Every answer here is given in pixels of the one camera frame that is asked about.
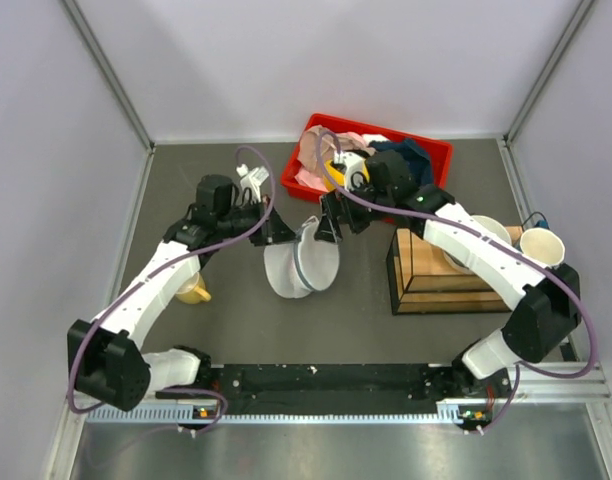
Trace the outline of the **white mesh laundry bag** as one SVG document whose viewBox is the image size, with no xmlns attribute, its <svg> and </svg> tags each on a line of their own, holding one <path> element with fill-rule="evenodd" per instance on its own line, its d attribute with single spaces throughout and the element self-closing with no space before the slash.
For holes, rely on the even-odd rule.
<svg viewBox="0 0 612 480">
<path fill-rule="evenodd" d="M 286 299 L 300 299 L 327 290 L 335 281 L 340 265 L 339 247 L 315 239 L 320 220 L 311 216 L 291 243 L 267 246 L 263 260 L 268 283 Z"/>
</svg>

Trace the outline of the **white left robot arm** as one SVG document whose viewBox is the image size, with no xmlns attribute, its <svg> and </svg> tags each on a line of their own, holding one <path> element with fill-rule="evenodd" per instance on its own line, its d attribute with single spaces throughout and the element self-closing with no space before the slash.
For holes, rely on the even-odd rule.
<svg viewBox="0 0 612 480">
<path fill-rule="evenodd" d="M 255 246 L 291 242 L 294 232 L 274 208 L 267 167 L 237 170 L 239 179 L 212 174 L 196 187 L 184 216 L 165 232 L 155 253 L 124 292 L 92 321 L 77 320 L 67 333 L 69 385 L 77 392 L 122 411 L 134 409 L 154 392 L 181 387 L 202 396 L 212 387 L 210 358 L 177 346 L 145 354 L 143 343 L 175 295 L 218 251 L 247 239 Z"/>
</svg>

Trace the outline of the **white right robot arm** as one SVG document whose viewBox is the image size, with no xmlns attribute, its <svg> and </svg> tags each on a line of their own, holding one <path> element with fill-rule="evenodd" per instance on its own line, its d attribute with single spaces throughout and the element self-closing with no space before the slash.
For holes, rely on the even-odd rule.
<svg viewBox="0 0 612 480">
<path fill-rule="evenodd" d="M 342 226 L 359 234 L 389 216 L 481 278 L 511 311 L 503 327 L 455 359 L 452 380 L 460 393 L 478 394 L 502 369 L 536 366 L 585 319 L 575 269 L 565 263 L 550 267 L 502 245 L 452 195 L 433 184 L 418 185 L 398 154 L 382 152 L 365 167 L 349 188 L 336 185 L 321 196 L 316 239 L 338 243 Z"/>
</svg>

